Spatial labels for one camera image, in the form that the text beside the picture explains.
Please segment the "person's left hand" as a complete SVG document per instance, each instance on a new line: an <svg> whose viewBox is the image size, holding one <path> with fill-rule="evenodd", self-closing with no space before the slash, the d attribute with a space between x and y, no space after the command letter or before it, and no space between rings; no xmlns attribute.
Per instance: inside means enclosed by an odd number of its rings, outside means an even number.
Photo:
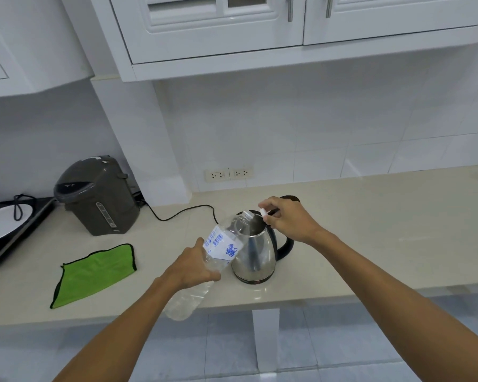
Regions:
<svg viewBox="0 0 478 382"><path fill-rule="evenodd" d="M204 267L208 268L205 262L206 251L203 245L204 239L197 238L195 245L185 248L160 276L161 281L168 284L168 287L174 293L202 284L201 270Z"/></svg>

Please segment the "person's right hand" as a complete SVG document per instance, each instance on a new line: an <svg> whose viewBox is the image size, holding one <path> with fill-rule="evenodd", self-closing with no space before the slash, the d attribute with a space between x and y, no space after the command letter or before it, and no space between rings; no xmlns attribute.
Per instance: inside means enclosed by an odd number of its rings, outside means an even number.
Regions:
<svg viewBox="0 0 478 382"><path fill-rule="evenodd" d="M289 219L289 231L280 233L294 241L312 245L325 232L299 201L270 197L258 203L258 207L266 211L277 210L273 215L286 216Z"/></svg>

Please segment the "clear plastic water bottle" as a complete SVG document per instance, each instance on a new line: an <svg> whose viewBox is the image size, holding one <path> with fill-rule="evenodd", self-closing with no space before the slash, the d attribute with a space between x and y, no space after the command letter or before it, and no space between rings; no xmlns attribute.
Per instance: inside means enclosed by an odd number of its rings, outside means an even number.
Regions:
<svg viewBox="0 0 478 382"><path fill-rule="evenodd" d="M214 227L203 243L204 262L208 270L223 272L244 250L254 225L254 218L255 214L252 211L244 210ZM213 284L204 282L175 293L164 308L166 316L174 321L189 318L203 302Z"/></svg>

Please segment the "person's left forearm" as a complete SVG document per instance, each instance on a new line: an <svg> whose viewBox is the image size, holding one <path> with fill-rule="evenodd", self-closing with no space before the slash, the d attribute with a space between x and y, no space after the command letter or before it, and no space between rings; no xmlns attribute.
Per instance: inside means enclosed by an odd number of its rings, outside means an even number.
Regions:
<svg viewBox="0 0 478 382"><path fill-rule="evenodd" d="M147 291L85 345L52 382L128 382L156 321L175 293L157 277Z"/></svg>

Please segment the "person's right forearm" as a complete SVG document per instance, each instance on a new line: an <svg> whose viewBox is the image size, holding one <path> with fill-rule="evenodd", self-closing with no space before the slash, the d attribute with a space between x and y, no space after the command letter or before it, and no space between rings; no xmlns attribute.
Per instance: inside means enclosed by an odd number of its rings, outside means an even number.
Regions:
<svg viewBox="0 0 478 382"><path fill-rule="evenodd" d="M328 260L422 382L478 382L477 334L325 229L306 244Z"/></svg>

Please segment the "stainless steel electric kettle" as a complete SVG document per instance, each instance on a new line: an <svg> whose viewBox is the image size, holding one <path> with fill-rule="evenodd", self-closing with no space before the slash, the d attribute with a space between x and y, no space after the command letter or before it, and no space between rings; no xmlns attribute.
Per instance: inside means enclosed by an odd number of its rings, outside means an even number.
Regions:
<svg viewBox="0 0 478 382"><path fill-rule="evenodd" d="M257 285L267 282L274 274L278 261L293 249L294 240L287 237L285 244L278 246L277 237L263 218L263 211L249 210L250 221L247 243L231 262L234 275L243 283Z"/></svg>

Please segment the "green microfiber cloth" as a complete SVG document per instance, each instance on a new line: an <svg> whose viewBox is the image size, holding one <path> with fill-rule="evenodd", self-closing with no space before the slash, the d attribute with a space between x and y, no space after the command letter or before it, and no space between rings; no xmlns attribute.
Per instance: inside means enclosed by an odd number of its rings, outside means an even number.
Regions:
<svg viewBox="0 0 478 382"><path fill-rule="evenodd" d="M137 270L134 247L120 244L108 250L97 250L63 263L61 269L50 309L94 295L134 274Z"/></svg>

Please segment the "grey electric thermo pot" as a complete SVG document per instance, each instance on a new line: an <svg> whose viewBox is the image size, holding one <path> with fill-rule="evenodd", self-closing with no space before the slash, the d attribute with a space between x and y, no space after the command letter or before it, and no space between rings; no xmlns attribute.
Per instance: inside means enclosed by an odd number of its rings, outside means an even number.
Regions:
<svg viewBox="0 0 478 382"><path fill-rule="evenodd" d="M69 166L53 195L91 235L125 234L140 214L127 179L111 156L92 156Z"/></svg>

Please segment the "black induction cooktop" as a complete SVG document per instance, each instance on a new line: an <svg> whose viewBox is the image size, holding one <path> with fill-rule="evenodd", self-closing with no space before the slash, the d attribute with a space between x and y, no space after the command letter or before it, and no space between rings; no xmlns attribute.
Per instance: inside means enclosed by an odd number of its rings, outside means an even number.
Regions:
<svg viewBox="0 0 478 382"><path fill-rule="evenodd" d="M54 197L36 198L27 194L18 194L11 200L0 202L0 208L19 204L31 205L33 215L23 227L0 239L0 264L51 214L57 201Z"/></svg>

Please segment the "white glazed cabinet door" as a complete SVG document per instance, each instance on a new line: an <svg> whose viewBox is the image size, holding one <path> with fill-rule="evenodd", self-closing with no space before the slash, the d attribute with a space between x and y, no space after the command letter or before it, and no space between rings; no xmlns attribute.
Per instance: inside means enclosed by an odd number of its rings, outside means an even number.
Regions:
<svg viewBox="0 0 478 382"><path fill-rule="evenodd" d="M303 44L306 0L110 0L133 64Z"/></svg>

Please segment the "white plate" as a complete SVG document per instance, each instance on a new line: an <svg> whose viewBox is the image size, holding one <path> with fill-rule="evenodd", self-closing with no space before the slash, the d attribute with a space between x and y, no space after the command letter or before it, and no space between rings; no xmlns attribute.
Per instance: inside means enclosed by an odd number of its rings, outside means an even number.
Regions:
<svg viewBox="0 0 478 382"><path fill-rule="evenodd" d="M7 205L0 208L0 239L23 227L33 215L29 204Z"/></svg>

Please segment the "white plain cabinet door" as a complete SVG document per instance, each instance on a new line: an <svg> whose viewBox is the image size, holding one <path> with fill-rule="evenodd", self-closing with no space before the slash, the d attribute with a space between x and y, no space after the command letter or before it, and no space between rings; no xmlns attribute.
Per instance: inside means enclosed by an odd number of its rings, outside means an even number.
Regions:
<svg viewBox="0 0 478 382"><path fill-rule="evenodd" d="M306 0L304 45L478 25L478 0Z"/></svg>

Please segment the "white corner cabinet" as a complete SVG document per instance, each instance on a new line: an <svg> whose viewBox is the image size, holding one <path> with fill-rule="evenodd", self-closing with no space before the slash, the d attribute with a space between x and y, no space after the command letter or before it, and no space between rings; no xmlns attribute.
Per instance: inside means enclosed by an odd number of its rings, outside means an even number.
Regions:
<svg viewBox="0 0 478 382"><path fill-rule="evenodd" d="M62 0L0 0L0 97L91 76Z"/></svg>

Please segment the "white counter support post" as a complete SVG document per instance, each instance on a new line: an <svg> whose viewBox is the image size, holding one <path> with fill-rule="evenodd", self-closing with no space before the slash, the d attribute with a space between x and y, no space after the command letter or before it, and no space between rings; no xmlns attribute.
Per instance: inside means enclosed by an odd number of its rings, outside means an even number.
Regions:
<svg viewBox="0 0 478 382"><path fill-rule="evenodd" d="M260 373L278 370L280 309L253 310L257 367Z"/></svg>

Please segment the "white wall cabinet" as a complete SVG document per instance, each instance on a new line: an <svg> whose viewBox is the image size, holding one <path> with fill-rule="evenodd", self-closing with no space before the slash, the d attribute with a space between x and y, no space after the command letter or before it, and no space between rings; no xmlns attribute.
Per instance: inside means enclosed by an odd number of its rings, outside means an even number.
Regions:
<svg viewBox="0 0 478 382"><path fill-rule="evenodd" d="M478 44L475 26L133 64L110 0L61 1L96 80L155 81Z"/></svg>

